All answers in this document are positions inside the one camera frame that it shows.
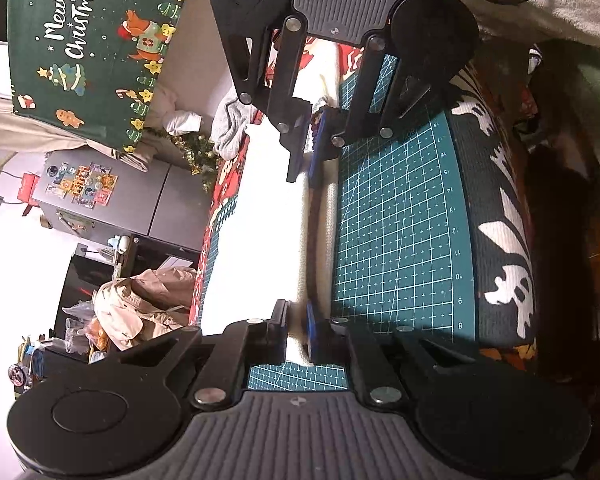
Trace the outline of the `white knit sweater vest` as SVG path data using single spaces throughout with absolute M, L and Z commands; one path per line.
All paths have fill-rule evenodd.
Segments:
M 289 183 L 289 154 L 270 121 L 249 125 L 246 138 L 237 192 L 212 216 L 218 246 L 206 259 L 194 312 L 205 334 L 219 334 L 233 322 L 268 318 L 285 299 L 286 359 L 307 366 L 306 306 L 314 304 L 324 316 L 332 310 L 339 162 L 324 163 L 318 188 L 310 188 L 305 172 Z

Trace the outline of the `grey knit sweater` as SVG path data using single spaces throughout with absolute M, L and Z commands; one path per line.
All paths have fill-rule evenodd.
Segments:
M 249 125 L 257 124 L 261 112 L 253 105 L 244 104 L 234 88 L 219 102 L 211 125 L 210 139 L 213 151 L 224 160 L 233 159 L 242 146 Z

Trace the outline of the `small christmas tree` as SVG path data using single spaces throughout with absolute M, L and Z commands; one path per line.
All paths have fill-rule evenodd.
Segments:
M 172 144 L 182 155 L 190 173 L 201 177 L 204 192 L 210 194 L 213 191 L 218 177 L 220 156 L 215 153 L 213 143 L 205 133 L 170 134 L 164 129 L 145 128 L 143 138 L 160 139 Z

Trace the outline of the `beige jacket on chair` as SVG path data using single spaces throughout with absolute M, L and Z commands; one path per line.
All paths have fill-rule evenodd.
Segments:
M 196 277 L 177 266 L 116 278 L 95 292 L 95 316 L 119 350 L 131 349 L 189 324 Z

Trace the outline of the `green cutting mat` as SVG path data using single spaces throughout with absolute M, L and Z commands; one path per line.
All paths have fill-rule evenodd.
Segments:
M 460 166 L 441 103 L 419 107 L 339 162 L 332 315 L 376 334 L 398 326 L 477 338 Z

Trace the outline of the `cluttered dark desk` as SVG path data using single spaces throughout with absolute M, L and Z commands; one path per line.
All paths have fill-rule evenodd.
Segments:
M 81 254 L 71 258 L 54 325 L 38 340 L 24 338 L 8 369 L 16 396 L 189 324 L 196 256 L 158 254 L 152 261 L 151 252 L 131 249 L 114 256 L 109 266 Z

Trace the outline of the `red christmas pattern blanket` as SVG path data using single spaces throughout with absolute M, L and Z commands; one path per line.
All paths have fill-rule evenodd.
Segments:
M 479 51 L 446 87 L 439 103 L 449 123 L 460 166 L 474 265 L 478 344 L 508 349 L 534 338 L 534 292 L 527 230 L 530 223 L 520 156 L 496 111 L 494 93 L 503 77 Z M 237 192 L 248 148 L 246 135 L 216 182 L 204 232 L 199 278 L 190 322 L 204 290 L 206 259 L 218 246 L 212 216 Z

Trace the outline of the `grey refrigerator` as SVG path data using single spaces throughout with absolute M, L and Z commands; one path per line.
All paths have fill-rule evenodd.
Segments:
M 154 160 L 146 172 L 91 148 L 46 159 L 33 198 L 58 231 L 105 245 L 135 235 L 198 252 L 210 196 L 201 177 Z

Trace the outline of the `green christmas wall banner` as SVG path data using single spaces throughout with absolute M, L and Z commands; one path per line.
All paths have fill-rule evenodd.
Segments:
M 186 0 L 8 0 L 16 114 L 132 153 Z

